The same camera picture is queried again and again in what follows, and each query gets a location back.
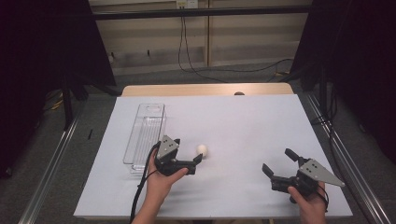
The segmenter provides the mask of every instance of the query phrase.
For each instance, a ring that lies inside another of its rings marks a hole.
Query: black cable
[[[320,189],[322,189],[323,192],[324,192],[325,197],[323,197],[323,195],[321,195],[319,192],[316,191],[316,193],[319,196],[319,198],[321,200],[323,200],[324,204],[326,205],[325,211],[327,212],[327,208],[329,207],[329,202],[330,202],[329,195],[327,194],[326,190],[323,187],[321,187],[321,186],[318,186],[318,187]]]
[[[136,194],[134,195],[134,202],[132,203],[132,210],[131,210],[131,217],[129,219],[129,223],[132,223],[132,221],[134,220],[134,215],[136,213],[136,206],[137,206],[137,201],[139,200],[139,196],[140,193],[142,192],[143,187],[145,187],[145,183],[146,180],[149,178],[150,175],[154,174],[155,172],[157,172],[157,170],[151,172],[147,177],[146,177],[146,173],[148,171],[149,168],[149,159],[151,157],[152,152],[154,151],[155,148],[158,148],[161,144],[161,141],[159,141],[157,144],[155,144],[151,150],[148,153],[148,158],[146,160],[146,165],[145,165],[145,169],[143,171],[142,174],[142,179],[140,180],[140,184],[137,186],[137,191]]]
[[[198,75],[199,77],[209,78],[209,79],[213,79],[213,80],[216,80],[216,81],[219,81],[219,82],[227,83],[227,81],[220,80],[220,79],[217,79],[217,78],[202,76],[198,72],[212,72],[213,71],[213,72],[241,72],[241,73],[245,72],[245,73],[253,73],[253,72],[260,72],[260,71],[272,68],[274,66],[277,68],[277,65],[280,64],[280,63],[283,63],[283,62],[286,62],[286,61],[293,61],[293,59],[283,59],[283,60],[280,60],[280,61],[278,61],[276,63],[271,64],[271,65],[265,66],[264,68],[258,68],[258,69],[253,69],[253,70],[234,70],[234,69],[219,69],[219,68],[195,69],[195,68],[193,68],[193,66],[191,64],[190,53],[189,53],[189,45],[188,45],[188,41],[187,41],[187,26],[186,26],[186,20],[185,20],[184,17],[181,18],[181,22],[182,22],[182,24],[181,24],[181,32],[180,32],[180,44],[179,44],[179,47],[178,47],[177,61],[178,61],[178,66],[184,72],[194,73],[194,74]],[[182,42],[183,42],[183,34],[184,34],[184,41],[185,41],[185,45],[186,45],[187,57],[189,59],[189,64],[190,64],[190,68],[191,68],[192,71],[184,69],[181,66],[181,64],[180,64],[180,52],[181,52],[181,45],[182,45]],[[267,82],[271,81],[274,77],[275,76],[272,76],[269,80],[267,80]]]
[[[349,190],[350,194],[352,195],[352,198],[355,200],[356,204],[358,205],[359,209],[361,210],[361,213],[363,214],[364,218],[367,220],[368,223],[372,223],[370,221],[370,219],[367,217],[366,213],[364,212],[363,208],[361,207],[361,204],[358,201],[357,196],[355,195],[355,193],[352,191],[352,189],[350,188],[350,186],[347,183],[347,179],[345,178],[343,172],[341,172],[341,168],[340,168],[340,164],[338,163],[338,160],[336,159],[335,153],[334,153],[334,149],[333,149],[333,144],[332,144],[332,140],[333,140],[333,133],[334,133],[334,126],[333,126],[333,119],[335,117],[335,115],[337,114],[337,110],[338,110],[338,104],[337,104],[337,92],[336,92],[336,88],[334,87],[334,85],[332,86],[332,92],[331,92],[331,103],[329,106],[328,117],[325,116],[319,116],[315,119],[322,119],[322,121],[320,122],[316,122],[313,123],[311,120],[311,124],[315,125],[315,124],[323,124],[323,123],[328,123],[329,126],[329,148],[330,148],[330,152],[332,153],[332,158],[334,160],[335,166],[337,167],[339,174],[341,176],[340,179],[343,179],[346,183],[346,187]]]
[[[182,44],[182,42],[183,42],[183,33],[184,33],[184,40],[185,40],[185,44],[186,44],[187,57],[189,58],[189,64],[190,64],[190,68],[191,68],[192,72],[191,72],[191,71],[188,71],[188,70],[186,70],[186,69],[184,69],[184,68],[181,66],[181,64],[180,64],[180,51],[181,51],[181,44]],[[180,69],[181,69],[182,71],[184,71],[184,72],[194,73],[194,74],[196,74],[198,77],[208,78],[208,79],[212,79],[212,80],[215,80],[215,81],[218,81],[218,82],[227,83],[227,82],[224,81],[224,80],[217,79],[217,78],[214,78],[214,77],[205,77],[205,76],[202,76],[201,74],[199,74],[199,73],[192,67],[191,59],[190,59],[190,53],[189,53],[189,45],[188,45],[188,43],[187,43],[186,20],[185,20],[184,17],[181,17],[181,35],[180,35],[180,45],[179,45],[179,47],[178,47],[177,59],[178,59],[178,66],[179,66]]]
[[[278,65],[278,63],[275,63],[275,72],[274,72],[274,75],[271,76],[266,82],[270,82],[270,81],[272,81],[272,80],[276,77],[276,74],[277,74],[277,65]]]

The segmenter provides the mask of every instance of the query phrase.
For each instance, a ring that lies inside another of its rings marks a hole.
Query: clear plastic container
[[[165,122],[164,104],[139,105],[123,159],[131,165],[131,173],[143,173],[149,151],[163,138]]]

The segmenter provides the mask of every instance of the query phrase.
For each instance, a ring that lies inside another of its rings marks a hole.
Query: hand
[[[178,170],[176,173],[170,176],[162,175],[160,172],[156,171],[157,167],[154,163],[154,157],[158,149],[155,149],[151,154],[149,164],[148,164],[148,175],[154,172],[148,178],[148,186],[146,198],[149,197],[152,201],[163,204],[166,196],[172,188],[172,185],[176,183],[181,177],[183,177],[189,169],[183,168]]]
[[[189,169],[183,168],[177,171],[176,173],[165,176],[157,171],[157,168],[154,163],[154,156],[158,149],[155,149],[148,163],[148,179],[147,179],[147,192],[146,198],[143,202],[140,211],[136,214],[133,220],[133,224],[149,224],[154,223],[155,217],[160,211],[160,207],[163,204],[166,196],[172,188],[172,185],[175,184],[181,177],[187,174]]]
[[[324,183],[319,182],[319,185],[324,189]],[[324,197],[324,191],[318,188],[318,193]],[[291,197],[300,206],[300,218],[303,224],[325,224],[325,210],[326,205],[323,200],[313,193],[309,197],[303,197],[300,192],[294,187],[288,187],[288,192]]]

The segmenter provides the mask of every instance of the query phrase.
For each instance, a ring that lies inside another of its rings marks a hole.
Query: white ball
[[[197,147],[197,154],[198,154],[198,155],[199,155],[199,154],[202,154],[203,157],[206,157],[206,155],[207,155],[207,146],[205,146],[205,145],[199,145],[199,146]]]

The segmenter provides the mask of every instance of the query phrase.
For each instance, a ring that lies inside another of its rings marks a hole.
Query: metal frame
[[[33,194],[30,202],[26,206],[23,214],[21,216],[19,224],[33,224],[35,223],[35,219],[41,209],[41,206],[46,199],[47,193],[50,190],[50,186],[52,180],[54,179],[56,172],[58,170],[59,164],[61,163],[62,157],[64,152],[67,150],[67,146],[73,136],[74,130],[77,127],[79,118],[81,117],[83,108],[85,105],[85,101],[80,102],[78,104],[78,111],[73,119],[72,123],[70,124],[69,128],[64,131],[61,140],[58,146],[55,149],[55,152],[49,161],[49,165],[47,167],[46,172],[43,174],[40,183],[38,184],[37,188],[35,189],[35,193]]]
[[[203,16],[237,16],[258,14],[290,14],[290,13],[320,13],[339,10],[335,5],[328,6],[284,6],[284,7],[222,7],[222,8],[187,8],[145,11],[94,12],[88,14],[47,15],[46,17],[62,17],[69,19],[94,19],[96,21],[129,20],[173,17],[203,17]]]
[[[325,118],[323,118],[322,113],[320,112],[318,99],[314,95],[307,95],[308,101],[311,104],[315,114],[322,122],[322,128],[324,132],[330,137],[330,131],[332,129],[332,125],[329,122],[326,122]],[[381,205],[381,202],[375,196],[373,190],[368,185],[367,181],[364,179],[363,175],[359,171],[355,162],[352,160],[352,157],[349,155],[346,146],[341,141],[335,130],[332,130],[332,144],[334,151],[336,152],[339,160],[346,167],[346,170],[352,179],[355,187],[358,189],[359,194],[364,200],[367,208],[370,210],[373,218],[376,223],[391,223],[384,208]]]

